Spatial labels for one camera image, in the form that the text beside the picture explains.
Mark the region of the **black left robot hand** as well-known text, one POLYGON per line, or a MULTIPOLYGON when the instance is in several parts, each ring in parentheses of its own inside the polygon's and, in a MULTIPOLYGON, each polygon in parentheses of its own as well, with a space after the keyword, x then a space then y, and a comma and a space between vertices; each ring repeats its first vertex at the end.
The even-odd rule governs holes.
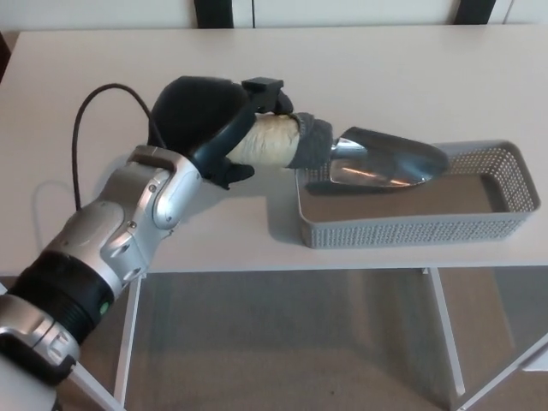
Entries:
POLYGON ((256 77, 235 83, 214 77, 182 76, 159 94, 151 110, 147 144, 187 158, 208 182, 228 189, 254 175, 254 167, 228 159, 256 123, 258 114, 288 115, 293 104, 283 81, 256 77))

